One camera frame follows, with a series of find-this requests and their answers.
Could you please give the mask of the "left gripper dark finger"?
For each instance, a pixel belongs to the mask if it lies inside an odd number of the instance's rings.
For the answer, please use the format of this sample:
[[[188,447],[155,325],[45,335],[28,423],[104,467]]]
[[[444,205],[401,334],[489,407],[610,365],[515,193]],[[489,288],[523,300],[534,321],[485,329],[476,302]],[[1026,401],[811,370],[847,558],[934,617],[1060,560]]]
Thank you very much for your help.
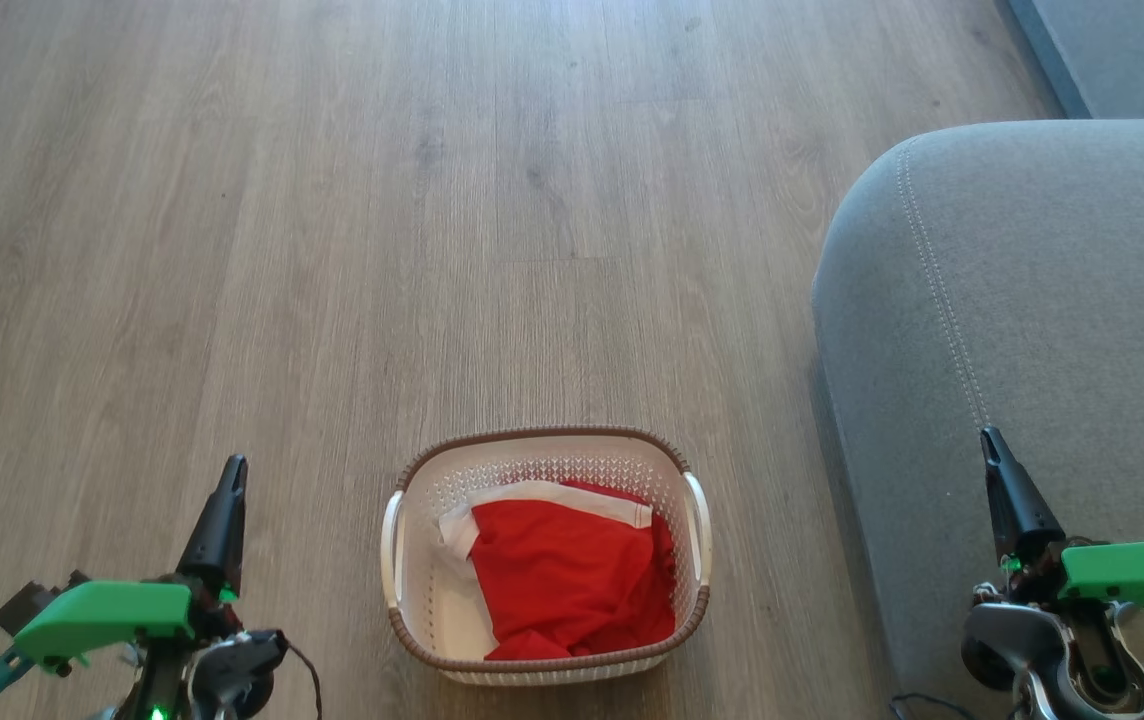
[[[200,580],[217,600],[240,596],[247,477],[247,457],[230,456],[176,565],[178,573]]]

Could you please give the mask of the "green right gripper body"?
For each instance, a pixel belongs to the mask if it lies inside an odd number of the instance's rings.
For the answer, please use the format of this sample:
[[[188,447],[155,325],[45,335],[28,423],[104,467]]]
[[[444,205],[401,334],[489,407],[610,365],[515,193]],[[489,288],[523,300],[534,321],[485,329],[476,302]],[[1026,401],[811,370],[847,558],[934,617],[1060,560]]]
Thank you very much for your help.
[[[1002,556],[1010,603],[1048,612],[1096,610],[1104,606],[1144,609],[1144,541],[1055,541],[1042,553]]]

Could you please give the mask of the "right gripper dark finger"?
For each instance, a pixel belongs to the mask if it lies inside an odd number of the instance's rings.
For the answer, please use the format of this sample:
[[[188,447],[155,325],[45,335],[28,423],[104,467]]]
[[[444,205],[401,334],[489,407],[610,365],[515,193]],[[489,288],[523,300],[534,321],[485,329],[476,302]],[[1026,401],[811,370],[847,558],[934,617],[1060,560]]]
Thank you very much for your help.
[[[994,553],[1002,568],[1032,565],[1049,544],[1065,541],[1065,530],[1001,430],[982,428],[980,443]]]

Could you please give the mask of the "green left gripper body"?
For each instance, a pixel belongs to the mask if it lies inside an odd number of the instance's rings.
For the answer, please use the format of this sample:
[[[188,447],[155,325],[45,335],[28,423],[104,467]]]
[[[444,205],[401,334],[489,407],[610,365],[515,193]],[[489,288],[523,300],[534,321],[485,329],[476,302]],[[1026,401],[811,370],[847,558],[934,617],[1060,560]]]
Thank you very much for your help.
[[[168,575],[152,580],[87,580],[55,594],[14,633],[14,648],[46,673],[86,662],[88,652],[114,644],[146,648],[178,641],[184,648],[240,632],[232,596],[202,583]]]

